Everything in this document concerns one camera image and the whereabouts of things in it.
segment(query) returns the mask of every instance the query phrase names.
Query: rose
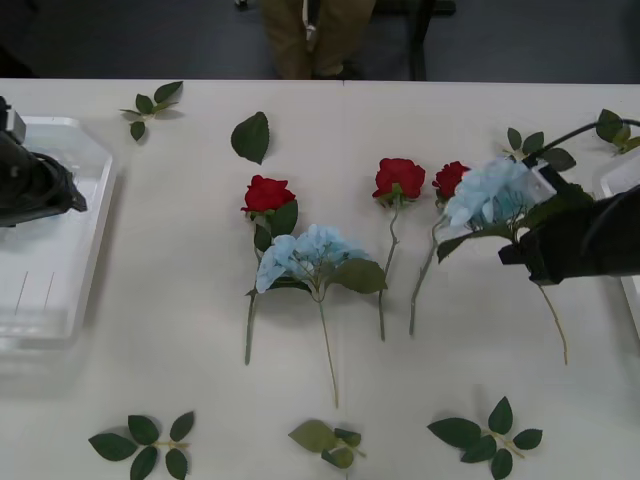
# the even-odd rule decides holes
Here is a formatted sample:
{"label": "rose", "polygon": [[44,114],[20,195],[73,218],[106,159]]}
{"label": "rose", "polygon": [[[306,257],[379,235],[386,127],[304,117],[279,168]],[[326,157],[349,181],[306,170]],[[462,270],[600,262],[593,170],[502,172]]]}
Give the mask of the rose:
{"label": "rose", "polygon": [[251,179],[244,200],[246,207],[244,212],[264,213],[268,210],[277,210],[286,203],[295,200],[296,196],[287,190],[289,184],[286,180],[272,180],[256,175]]}
{"label": "rose", "polygon": [[436,173],[436,179],[431,184],[436,187],[438,198],[446,201],[453,197],[456,194],[456,187],[462,181],[462,176],[469,170],[470,168],[460,162],[453,162]]}
{"label": "rose", "polygon": [[[374,198],[391,199],[399,193],[406,198],[416,199],[420,196],[425,175],[424,168],[411,160],[385,158],[380,161],[380,170],[376,175],[378,190],[374,192],[373,196]],[[400,192],[394,191],[394,184],[399,185]]]}

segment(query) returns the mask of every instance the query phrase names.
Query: white table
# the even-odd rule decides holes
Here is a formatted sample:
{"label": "white table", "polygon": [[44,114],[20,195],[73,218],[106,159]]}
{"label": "white table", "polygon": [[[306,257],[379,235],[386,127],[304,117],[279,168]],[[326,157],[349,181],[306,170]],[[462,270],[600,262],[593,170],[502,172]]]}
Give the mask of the white table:
{"label": "white table", "polygon": [[[498,241],[469,243],[434,266],[408,336],[409,297],[437,214],[433,192],[403,212],[386,296],[387,342],[374,298],[333,290],[326,311],[341,407],[315,304],[304,294],[260,298],[253,359],[244,329],[255,272],[240,208],[251,176],[290,180],[298,230],[332,224],[386,258],[389,213],[371,198],[378,161],[408,157],[429,182],[444,163],[480,165],[506,129],[559,136],[600,109],[640,117],[640,87],[188,81],[177,110],[143,146],[117,109],[158,81],[0,81],[23,115],[76,117],[120,160],[121,176],[82,334],[46,368],[0,357],[0,469],[10,480],[128,478],[87,442],[133,413],[165,436],[196,410],[192,480],[339,479],[287,434],[308,418],[363,434],[367,460],[351,479],[486,479],[427,429],[455,414],[485,423],[507,395],[516,425],[542,428],[541,447],[509,478],[629,479],[640,470],[640,347],[622,288],[580,279],[549,288],[569,339],[569,366],[550,312],[524,267],[503,267]],[[257,110],[275,143],[263,166],[238,158],[234,126]],[[605,148],[567,145],[586,187]],[[151,479],[169,478],[159,466]]]}

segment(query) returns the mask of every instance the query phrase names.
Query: person's legs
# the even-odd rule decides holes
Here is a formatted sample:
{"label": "person's legs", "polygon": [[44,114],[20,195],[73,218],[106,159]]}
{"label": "person's legs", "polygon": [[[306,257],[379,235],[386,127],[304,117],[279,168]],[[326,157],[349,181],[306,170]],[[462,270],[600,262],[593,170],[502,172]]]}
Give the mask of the person's legs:
{"label": "person's legs", "polygon": [[285,80],[311,78],[311,59],[302,23],[304,0],[261,0],[262,17],[278,73]]}
{"label": "person's legs", "polygon": [[314,73],[337,75],[343,62],[359,47],[376,0],[322,0]]}

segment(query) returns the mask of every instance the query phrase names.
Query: hydrangea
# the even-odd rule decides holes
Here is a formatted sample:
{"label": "hydrangea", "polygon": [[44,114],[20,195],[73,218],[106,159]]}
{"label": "hydrangea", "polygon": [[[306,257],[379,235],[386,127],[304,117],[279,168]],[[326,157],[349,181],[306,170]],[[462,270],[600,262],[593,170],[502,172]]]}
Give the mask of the hydrangea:
{"label": "hydrangea", "polygon": [[351,258],[369,259],[369,256],[344,240],[334,227],[311,225],[297,239],[291,235],[280,235],[262,257],[256,290],[258,293],[266,292],[283,275],[313,284],[324,272]]}
{"label": "hydrangea", "polygon": [[532,206],[534,202],[523,188],[527,172],[524,164],[502,157],[466,172],[445,208],[450,225],[500,223]]}

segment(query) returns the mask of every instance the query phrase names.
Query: green leaf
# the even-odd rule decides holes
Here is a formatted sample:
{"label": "green leaf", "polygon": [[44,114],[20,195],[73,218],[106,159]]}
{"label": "green leaf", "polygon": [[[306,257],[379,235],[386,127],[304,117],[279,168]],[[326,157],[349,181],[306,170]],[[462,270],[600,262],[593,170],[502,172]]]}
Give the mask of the green leaf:
{"label": "green leaf", "polygon": [[140,113],[148,115],[153,109],[153,102],[146,95],[138,94],[136,96],[136,108],[140,111]]}
{"label": "green leaf", "polygon": [[153,94],[153,99],[156,101],[156,103],[166,102],[167,100],[169,100],[169,97],[171,97],[171,95],[173,95],[180,89],[182,83],[183,82],[171,82],[161,86],[160,88],[158,88],[158,90],[156,90],[156,93]]}
{"label": "green leaf", "polygon": [[158,459],[158,449],[156,447],[145,447],[131,464],[130,480],[143,480],[149,476],[156,466]]}
{"label": "green leaf", "polygon": [[542,430],[536,430],[535,428],[524,430],[513,439],[513,443],[515,443],[516,447],[520,450],[533,450],[540,445],[541,441]]}
{"label": "green leaf", "polygon": [[369,294],[387,289],[384,270],[372,260],[352,258],[344,262],[327,277],[325,289],[337,283],[354,292]]}
{"label": "green leaf", "polygon": [[494,480],[502,480],[509,476],[512,469],[513,457],[511,453],[501,448],[491,462],[491,475],[493,475]]}
{"label": "green leaf", "polygon": [[438,245],[438,262],[442,262],[445,258],[451,255],[466,240],[483,237],[501,237],[511,241],[511,231],[509,230],[509,227],[506,223],[501,223],[499,225],[492,225],[490,227],[483,228],[482,230],[478,230],[461,237],[446,240]]}
{"label": "green leaf", "polygon": [[624,146],[620,149],[620,153],[627,153],[638,147],[640,147],[640,137],[633,137],[624,144]]}
{"label": "green leaf", "polygon": [[189,463],[184,453],[177,448],[172,448],[164,457],[164,460],[167,465],[167,470],[173,478],[177,478],[178,480],[185,479],[189,470]]}
{"label": "green leaf", "polygon": [[131,136],[136,142],[142,138],[146,130],[147,127],[145,126],[144,122],[133,122],[131,124]]}
{"label": "green leaf", "polygon": [[271,235],[273,238],[280,235],[290,235],[298,222],[298,201],[293,200],[281,206],[273,216],[269,217]]}
{"label": "green leaf", "polygon": [[507,397],[502,397],[489,415],[489,428],[492,432],[506,435],[513,426],[513,412]]}
{"label": "green leaf", "polygon": [[253,236],[253,244],[261,252],[266,252],[271,246],[271,234],[262,225],[256,224],[256,233]]}
{"label": "green leaf", "polygon": [[101,433],[89,439],[96,452],[111,462],[119,462],[133,455],[138,446],[128,438],[115,433]]}
{"label": "green leaf", "polygon": [[179,442],[184,437],[186,437],[193,428],[194,422],[194,412],[185,413],[181,417],[178,417],[178,419],[173,422],[173,425],[171,425],[171,432],[169,432],[171,440],[173,440],[174,442]]}
{"label": "green leaf", "polygon": [[156,105],[155,107],[153,107],[151,109],[151,113],[158,113],[161,112],[162,110],[165,110],[169,107],[171,107],[172,105],[177,105],[178,102],[162,102],[159,103],[158,105]]}
{"label": "green leaf", "polygon": [[593,203],[593,198],[580,185],[570,183],[562,193],[554,195],[546,202],[540,203],[529,210],[524,218],[518,220],[516,229],[534,229],[555,215],[577,210]]}
{"label": "green leaf", "polygon": [[511,145],[511,148],[514,150],[520,150],[520,147],[522,146],[522,135],[520,135],[519,131],[515,128],[509,128],[509,130],[507,130],[507,138],[509,139],[509,145]]}
{"label": "green leaf", "polygon": [[427,428],[444,443],[456,448],[471,448],[480,440],[480,427],[464,418],[447,418]]}
{"label": "green leaf", "polygon": [[323,450],[320,457],[329,462],[334,467],[341,469],[349,468],[353,464],[353,452],[348,448],[338,448],[333,452]]}
{"label": "green leaf", "polygon": [[537,132],[527,137],[522,144],[522,153],[529,155],[530,153],[540,150],[544,146],[544,133]]}
{"label": "green leaf", "polygon": [[302,448],[313,453],[332,450],[338,443],[338,439],[331,429],[320,420],[304,422],[289,436]]}
{"label": "green leaf", "polygon": [[356,432],[350,432],[349,430],[334,428],[333,433],[335,433],[336,437],[338,437],[340,440],[343,440],[344,443],[346,443],[350,447],[357,447],[362,441],[362,435]]}
{"label": "green leaf", "polygon": [[564,148],[552,148],[543,157],[556,172],[565,172],[576,166],[576,161]]}
{"label": "green leaf", "polygon": [[262,165],[262,160],[269,148],[267,116],[258,112],[238,125],[231,134],[231,146],[239,156]]}
{"label": "green leaf", "polygon": [[141,445],[151,445],[160,438],[156,425],[142,415],[129,415],[129,431],[133,439]]}
{"label": "green leaf", "polygon": [[280,277],[269,287],[269,290],[277,290],[279,288],[297,288],[298,290],[304,290],[311,293],[311,288],[304,282],[300,282],[291,277]]}
{"label": "green leaf", "polygon": [[616,147],[622,148],[624,144],[627,143],[627,140],[631,138],[631,127],[629,125],[623,125],[616,136],[613,137],[611,141]]}
{"label": "green leaf", "polygon": [[467,449],[460,461],[463,463],[478,463],[490,460],[496,454],[497,448],[495,438],[491,435],[485,435]]}
{"label": "green leaf", "polygon": [[622,119],[610,110],[603,109],[598,117],[596,133],[605,142],[613,143],[618,132],[622,129]]}

